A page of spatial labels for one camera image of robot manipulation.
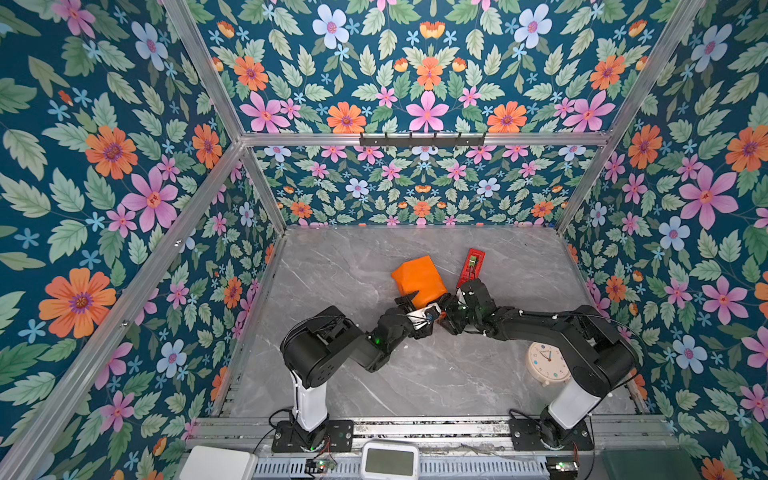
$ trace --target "light blue flower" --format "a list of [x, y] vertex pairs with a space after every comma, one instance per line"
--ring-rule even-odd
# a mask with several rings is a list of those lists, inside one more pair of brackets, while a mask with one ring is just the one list
[[349, 30], [350, 34], [355, 34], [360, 31], [360, 23], [355, 22], [354, 20], [350, 19], [349, 23], [344, 26], [347, 30]]
[[29, 319], [29, 321], [27, 322], [27, 325], [29, 325], [28, 329], [23, 329], [21, 332], [18, 333], [19, 336], [28, 337], [27, 343], [34, 343], [37, 337], [45, 336], [45, 332], [43, 331], [45, 322], [35, 323], [33, 319]]
[[50, 104], [51, 107], [52, 107], [52, 108], [48, 109], [48, 113], [51, 114], [51, 115], [56, 115], [56, 118], [59, 121], [62, 121], [65, 118], [70, 118], [70, 115], [67, 113], [67, 109], [68, 109], [67, 105], [63, 104], [61, 107], [59, 107], [56, 104], [56, 102], [53, 101], [53, 100], [49, 100], [48, 104]]
[[33, 247], [36, 247], [37, 245], [39, 245], [40, 243], [37, 243], [35, 241], [35, 239], [38, 238], [38, 237], [40, 237], [39, 233], [32, 233], [32, 231], [29, 230], [28, 228], [24, 229], [24, 235], [21, 235], [20, 233], [17, 233], [16, 235], [13, 236], [13, 238], [15, 240], [19, 240], [21, 242], [24, 242], [24, 243], [22, 243], [22, 248], [24, 250], [27, 250], [30, 245], [32, 245]]
[[210, 34], [210, 40], [215, 41], [216, 45], [221, 45], [221, 42], [224, 41], [223, 38], [221, 38], [221, 32], [218, 30], [209, 30], [208, 33]]
[[170, 153], [173, 153], [176, 147], [174, 147], [173, 144], [170, 142], [170, 138], [166, 138], [165, 143], [163, 143], [163, 148], [165, 149], [166, 154], [170, 154]]
[[416, 45], [420, 42], [419, 40], [419, 32], [418, 31], [409, 31], [408, 32], [408, 38], [406, 38], [406, 41], [410, 42], [411, 46]]
[[129, 452], [128, 461], [123, 464], [123, 468], [133, 470], [136, 464], [139, 462], [139, 452]]
[[454, 41], [456, 41], [456, 30], [447, 31], [445, 33], [445, 38], [442, 39], [442, 42], [447, 43], [448, 46], [450, 47], [451, 45], [453, 45]]
[[77, 88], [72, 88], [72, 91], [75, 95], [73, 100], [76, 104], [83, 104], [83, 107], [87, 107], [88, 104], [93, 101], [88, 98], [88, 90], [78, 90]]
[[80, 266], [86, 266], [88, 265], [89, 270], [94, 269], [94, 264], [101, 263], [101, 260], [96, 258], [98, 255], [98, 250], [94, 250], [93, 252], [88, 252], [87, 250], [81, 250], [83, 254], [83, 257], [85, 257], [85, 260], [80, 261]]
[[142, 363], [144, 363], [144, 361], [139, 360], [139, 356], [136, 355], [136, 358], [128, 362], [128, 366], [130, 367], [130, 369], [128, 370], [128, 375], [138, 372], [139, 367], [141, 366]]
[[120, 10], [117, 5], [114, 6], [114, 13], [112, 15], [114, 15], [121, 25], [128, 21], [126, 13]]
[[247, 30], [243, 30], [243, 27], [237, 27], [237, 36], [240, 37], [240, 40], [246, 41], [250, 37], [248, 36], [250, 32]]
[[94, 212], [93, 217], [85, 219], [85, 223], [92, 225], [93, 227], [91, 229], [95, 232], [100, 228], [104, 228], [104, 217], [101, 217], [98, 213]]

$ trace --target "aluminum frame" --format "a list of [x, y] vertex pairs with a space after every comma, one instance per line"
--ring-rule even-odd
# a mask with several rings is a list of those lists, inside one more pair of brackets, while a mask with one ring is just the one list
[[128, 327], [144, 308], [152, 289], [162, 281], [178, 254], [179, 245], [190, 236], [242, 153], [243, 147], [235, 144], [221, 156], [219, 163], [207, 175], [192, 200], [166, 231], [157, 248], [56, 383], [22, 436], [5, 454], [0, 462], [0, 478], [29, 480], [37, 472], [42, 458], [58, 441], [83, 398], [93, 387], [96, 375], [109, 362]]
[[692, 25], [696, 13], [704, 7], [706, 2], [707, 0], [680, 0], [680, 3], [677, 4], [674, 12], [672, 12], [670, 21], [664, 26], [664, 30], [659, 35], [658, 40], [656, 40], [654, 49], [648, 55], [648, 63], [646, 63], [643, 71], [637, 76], [637, 81], [633, 85], [632, 90], [627, 98], [624, 99], [619, 112], [611, 122], [611, 127], [608, 129], [608, 143], [594, 155], [592, 162], [587, 167], [587, 171], [584, 172], [574, 193], [568, 199], [568, 206], [555, 226], [560, 235], [565, 235], [568, 225], [571, 224], [576, 212], [587, 199], [589, 191], [600, 177], [606, 162], [616, 151], [616, 147], [624, 136], [624, 132], [632, 124], [645, 98], [659, 79], [661, 71], [667, 66], [672, 54], [682, 41], [688, 28]]

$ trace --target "floral wallpaper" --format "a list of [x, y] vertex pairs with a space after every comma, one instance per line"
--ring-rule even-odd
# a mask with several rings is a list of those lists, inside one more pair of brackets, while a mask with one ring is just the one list
[[[229, 142], [156, 2], [5, 2], [0, 55], [3, 456]], [[138, 478], [169, 469], [269, 256], [272, 229], [243, 175], [222, 186], [39, 478], [136, 472], [131, 459], [161, 437], [170, 453], [156, 468], [145, 458]]]
[[709, 0], [567, 233], [706, 480], [768, 472], [767, 18]]
[[202, 3], [191, 11], [244, 125], [347, 134], [605, 130], [677, 4]]

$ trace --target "pink flower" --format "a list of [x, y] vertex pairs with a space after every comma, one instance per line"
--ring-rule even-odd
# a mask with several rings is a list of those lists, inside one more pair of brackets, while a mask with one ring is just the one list
[[310, 170], [312, 171], [312, 176], [318, 177], [320, 180], [325, 178], [326, 175], [328, 174], [326, 165], [325, 164], [321, 165], [321, 164], [318, 164], [317, 162], [315, 162], [315, 164], [310, 168]]
[[187, 304], [186, 295], [190, 292], [190, 289], [184, 286], [184, 282], [170, 285], [170, 295], [165, 299], [167, 302], [174, 303], [174, 310], [179, 308], [179, 303], [182, 305]]
[[217, 233], [219, 237], [221, 237], [224, 232], [227, 231], [227, 219], [225, 217], [222, 217], [221, 212], [218, 213], [214, 219], [214, 232]]
[[566, 118], [563, 122], [563, 125], [566, 127], [573, 127], [576, 125], [574, 131], [585, 131], [587, 127], [589, 127], [589, 129], [592, 131], [600, 130], [600, 127], [603, 126], [603, 121], [600, 119], [600, 117], [611, 113], [614, 108], [616, 108], [616, 105], [614, 104], [603, 105], [604, 101], [605, 90], [601, 90], [598, 94], [596, 94], [592, 98], [592, 102], [590, 104], [588, 104], [585, 99], [579, 98], [576, 100], [576, 105], [574, 107], [577, 112], [576, 115], [571, 115], [570, 117]]
[[636, 177], [634, 174], [629, 174], [629, 182], [621, 188], [621, 191], [627, 194], [624, 196], [625, 202], [629, 203], [632, 200], [635, 205], [640, 203], [640, 195], [648, 191], [648, 187], [642, 184], [643, 180], [645, 180], [645, 174], [639, 174]]
[[554, 106], [554, 116], [565, 118], [565, 115], [573, 113], [575, 103], [576, 100], [568, 100], [568, 97], [563, 98], [562, 103]]
[[360, 152], [357, 156], [357, 161], [364, 162], [368, 161], [369, 164], [373, 165], [376, 163], [377, 158], [381, 158], [384, 156], [384, 152], [379, 151], [380, 147], [357, 147], [355, 146], [355, 150]]
[[121, 431], [123, 429], [123, 419], [134, 416], [134, 407], [129, 406], [133, 401], [133, 393], [129, 393], [123, 398], [123, 392], [116, 392], [112, 398], [113, 405], [105, 405], [99, 409], [101, 416], [104, 417], [99, 431], [104, 433], [112, 425], [114, 425], [116, 432]]
[[481, 147], [472, 147], [467, 153], [467, 158], [474, 158], [475, 165], [483, 160], [491, 160], [491, 152], [496, 150], [495, 145], [482, 145]]
[[625, 172], [624, 154], [617, 155], [616, 152], [611, 154], [611, 159], [605, 163], [605, 180], [611, 179], [614, 184], [618, 180], [618, 176]]
[[339, 161], [339, 158], [346, 158], [346, 152], [344, 151], [344, 146], [339, 145], [336, 147], [323, 147], [323, 152], [320, 153], [320, 155], [323, 158], [331, 157], [331, 161], [333, 163], [336, 163]]
[[227, 191], [227, 187], [225, 185], [222, 185], [219, 187], [219, 191], [214, 195], [214, 199], [210, 201], [211, 205], [218, 204], [219, 202], [224, 202], [224, 192]]
[[393, 178], [400, 178], [400, 174], [397, 172], [401, 170], [402, 168], [397, 168], [395, 166], [395, 162], [390, 163], [388, 167], [384, 165], [382, 167], [382, 178], [386, 178], [387, 180], [390, 180], [390, 181]]
[[608, 314], [608, 312], [605, 311], [609, 306], [611, 306], [611, 299], [610, 298], [600, 298], [600, 290], [595, 288], [592, 290], [592, 300], [594, 300], [594, 308], [600, 312], [602, 316], [605, 318], [611, 318], [611, 315]]
[[723, 214], [729, 214], [739, 208], [733, 197], [720, 195], [736, 183], [736, 172], [720, 175], [714, 184], [712, 183], [712, 178], [712, 169], [702, 167], [697, 178], [698, 188], [692, 184], [685, 184], [680, 187], [680, 196], [686, 200], [693, 200], [683, 207], [683, 211], [680, 212], [680, 218], [693, 218], [701, 210], [699, 223], [701, 223], [705, 230], [709, 230], [715, 223], [714, 209]]
[[299, 110], [301, 110], [301, 105], [293, 104], [293, 100], [290, 98], [287, 101], [280, 101], [280, 113], [288, 114], [289, 120], [293, 120], [294, 117], [301, 118], [301, 113], [299, 113]]
[[397, 101], [394, 88], [390, 88], [389, 90], [387, 90], [386, 87], [382, 87], [381, 92], [376, 94], [376, 98], [379, 99], [380, 107], [382, 105], [386, 105], [387, 107], [392, 107], [392, 102]]
[[86, 9], [80, 9], [80, 0], [58, 0], [51, 5], [51, 10], [67, 21], [69, 31], [73, 35], [80, 35], [80, 30], [87, 36], [96, 38], [94, 30], [89, 25], [96, 22], [96, 17]]
[[509, 160], [514, 163], [518, 161], [519, 157], [527, 157], [528, 156], [528, 145], [505, 145], [504, 148], [507, 150], [504, 152], [502, 157], [507, 158], [509, 157]]
[[466, 169], [467, 169], [466, 165], [459, 166], [458, 162], [456, 162], [455, 164], [453, 164], [453, 167], [450, 167], [448, 169], [448, 178], [452, 178], [453, 180], [458, 180], [461, 177], [466, 177], [467, 172], [464, 171]]
[[621, 222], [624, 224], [621, 231], [627, 232], [628, 235], [633, 234], [637, 230], [637, 219], [639, 218], [640, 217], [633, 215], [631, 212], [628, 213], [625, 218], [621, 219]]
[[738, 286], [729, 292], [728, 287], [728, 279], [724, 276], [717, 279], [717, 290], [711, 285], [701, 287], [704, 295], [715, 299], [704, 302], [704, 310], [707, 312], [717, 310], [717, 319], [723, 325], [730, 323], [731, 313], [739, 318], [747, 318], [746, 308], [736, 303], [746, 298], [746, 289]]
[[136, 213], [126, 212], [123, 204], [119, 204], [116, 210], [117, 212], [113, 210], [107, 212], [107, 217], [112, 220], [109, 224], [109, 231], [120, 230], [120, 236], [125, 238], [128, 236], [129, 230], [136, 230], [136, 224], [131, 221], [136, 217]]
[[120, 360], [120, 358], [126, 356], [133, 346], [134, 344], [131, 342], [121, 343], [114, 351], [112, 359], [107, 366], [105, 366], [104, 369], [99, 372], [98, 376], [96, 376], [96, 383], [94, 384], [96, 390], [101, 390], [107, 385], [110, 370], [112, 370], [112, 373], [115, 375], [123, 375], [125, 373], [125, 362]]
[[520, 166], [520, 173], [523, 175], [523, 178], [536, 175], [536, 170], [538, 170], [538, 167], [532, 161]]
[[433, 130], [442, 130], [442, 120], [438, 117], [445, 115], [448, 111], [448, 105], [437, 104], [435, 105], [435, 94], [431, 90], [427, 90], [422, 94], [422, 106], [417, 104], [410, 104], [406, 106], [406, 110], [409, 114], [415, 118], [411, 120], [411, 124], [408, 126], [409, 130], [416, 131], [421, 127], [424, 127], [424, 133], [429, 131], [429, 127]]
[[462, 96], [458, 98], [458, 101], [463, 101], [464, 108], [467, 108], [469, 105], [477, 105], [479, 98], [480, 94], [478, 93], [477, 87], [472, 87], [470, 89], [465, 88], [462, 90]]
[[763, 387], [755, 385], [753, 390], [750, 390], [746, 386], [742, 386], [741, 394], [746, 398], [741, 401], [741, 406], [747, 410], [752, 410], [752, 414], [755, 416], [755, 420], [762, 422], [768, 415], [768, 399], [765, 398]]
[[154, 167], [149, 170], [149, 184], [138, 174], [131, 175], [131, 182], [141, 195], [128, 194], [122, 203], [135, 212], [144, 211], [139, 219], [141, 231], [152, 230], [155, 217], [162, 227], [170, 227], [176, 220], [176, 209], [168, 202], [176, 198], [179, 190], [173, 185], [163, 187], [163, 174]]
[[669, 293], [667, 301], [673, 305], [677, 302], [677, 308], [679, 309], [683, 309], [685, 302], [690, 302], [693, 299], [686, 290], [688, 290], [688, 282], [678, 283], [674, 278], [672, 279], [672, 286], [664, 287], [664, 291]]
[[277, 100], [270, 100], [264, 106], [264, 99], [261, 95], [255, 91], [250, 92], [250, 101], [253, 104], [242, 104], [240, 110], [249, 117], [255, 117], [250, 121], [250, 128], [253, 131], [262, 131], [266, 127], [266, 131], [271, 134], [276, 134], [279, 130], [278, 127], [289, 127], [290, 122], [285, 117], [280, 117], [280, 102]]
[[156, 168], [163, 172], [163, 180], [168, 180], [170, 178], [170, 181], [176, 183], [176, 175], [181, 173], [181, 170], [176, 166], [176, 159], [171, 157], [170, 160], [168, 160], [168, 157], [163, 155], [161, 160], [162, 161], [156, 165]]
[[394, 5], [397, 3], [397, 0], [377, 0], [376, 2], [376, 8], [378, 8], [381, 12], [384, 12], [384, 8], [386, 8], [386, 4]]
[[697, 170], [701, 170], [704, 164], [699, 163], [699, 155], [695, 154], [690, 159], [683, 157], [683, 166], [677, 169], [679, 174], [682, 174], [682, 180], [687, 181], [688, 177], [691, 180], [696, 180]]
[[144, 308], [142, 308], [139, 314], [136, 315], [136, 318], [134, 319], [134, 323], [136, 323], [136, 325], [141, 325], [144, 322], [145, 313], [149, 313], [150, 315], [157, 313], [157, 305], [155, 305], [150, 300], [156, 299], [158, 293], [160, 293], [160, 289], [155, 287], [155, 289], [152, 290], [152, 294], [147, 299], [147, 302], [144, 304]]
[[758, 208], [755, 212], [757, 213], [757, 216], [760, 217], [760, 219], [755, 222], [755, 228], [768, 227], [768, 208]]

